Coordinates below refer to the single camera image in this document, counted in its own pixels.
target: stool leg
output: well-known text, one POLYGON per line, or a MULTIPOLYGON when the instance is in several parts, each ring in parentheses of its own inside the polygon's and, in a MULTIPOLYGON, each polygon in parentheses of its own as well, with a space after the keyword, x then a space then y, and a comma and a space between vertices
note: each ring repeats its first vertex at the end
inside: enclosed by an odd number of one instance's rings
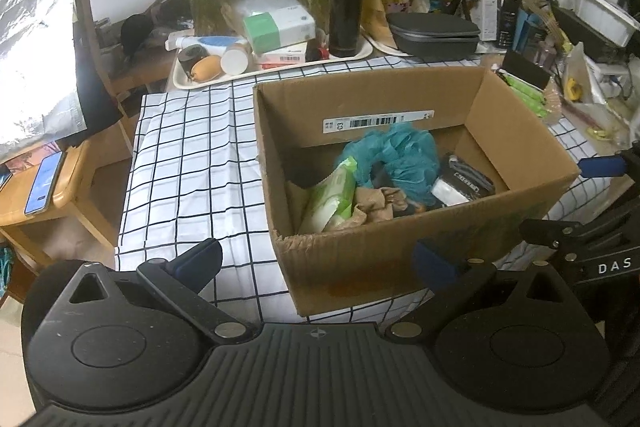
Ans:
POLYGON ((19 227, 2 227, 0 232, 9 240, 9 243, 23 250, 24 253, 31 257, 38 265, 49 266, 53 263, 53 259, 44 253, 42 248, 29 239, 19 227))
POLYGON ((68 210, 105 247, 117 247, 118 234, 116 230, 88 198, 72 201, 68 204, 68 210))

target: metal screw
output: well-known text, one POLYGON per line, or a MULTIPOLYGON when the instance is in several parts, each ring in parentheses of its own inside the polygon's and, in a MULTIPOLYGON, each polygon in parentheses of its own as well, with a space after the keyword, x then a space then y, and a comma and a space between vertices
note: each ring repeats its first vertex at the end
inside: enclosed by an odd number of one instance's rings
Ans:
POLYGON ((220 324, 214 333, 222 339, 237 339, 246 333, 246 328, 237 322, 225 322, 220 324))
POLYGON ((412 322, 398 322, 391 326, 391 333, 401 339, 413 339, 422 333, 422 328, 412 322))

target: crosshair symbol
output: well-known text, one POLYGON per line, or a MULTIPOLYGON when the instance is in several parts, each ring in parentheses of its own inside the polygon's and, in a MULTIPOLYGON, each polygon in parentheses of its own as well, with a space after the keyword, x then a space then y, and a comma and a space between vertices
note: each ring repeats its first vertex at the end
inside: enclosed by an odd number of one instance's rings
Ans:
POLYGON ((315 330, 312 330, 311 333, 309 333, 313 338, 315 338, 316 340, 320 340, 322 337, 324 337, 326 335, 326 331, 321 330, 320 328, 316 328, 315 330))

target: black carrying case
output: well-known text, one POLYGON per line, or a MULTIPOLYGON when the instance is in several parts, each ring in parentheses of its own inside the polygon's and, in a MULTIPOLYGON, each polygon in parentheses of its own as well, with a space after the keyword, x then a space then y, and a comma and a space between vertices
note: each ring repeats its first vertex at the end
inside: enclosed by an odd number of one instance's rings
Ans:
POLYGON ((386 17, 398 49, 425 62, 463 60, 475 54, 478 26, 444 13, 391 13, 386 17))

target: blue smartphone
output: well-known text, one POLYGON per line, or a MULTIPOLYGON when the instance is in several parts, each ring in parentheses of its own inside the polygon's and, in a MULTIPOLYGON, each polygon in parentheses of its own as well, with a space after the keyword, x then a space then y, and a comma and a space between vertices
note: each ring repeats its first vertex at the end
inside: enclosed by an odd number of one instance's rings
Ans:
POLYGON ((6 182, 9 181, 9 178, 11 178, 11 176, 12 174, 9 170, 9 167, 7 167, 5 164, 0 165, 0 190, 2 190, 2 187, 6 185, 6 182))
POLYGON ((49 206, 53 195, 53 187, 56 185, 56 180, 63 164, 64 155, 65 153, 61 151, 48 156, 44 158, 38 167, 36 179, 31 185, 31 192, 27 199, 27 206, 24 208, 26 216, 43 212, 49 206))

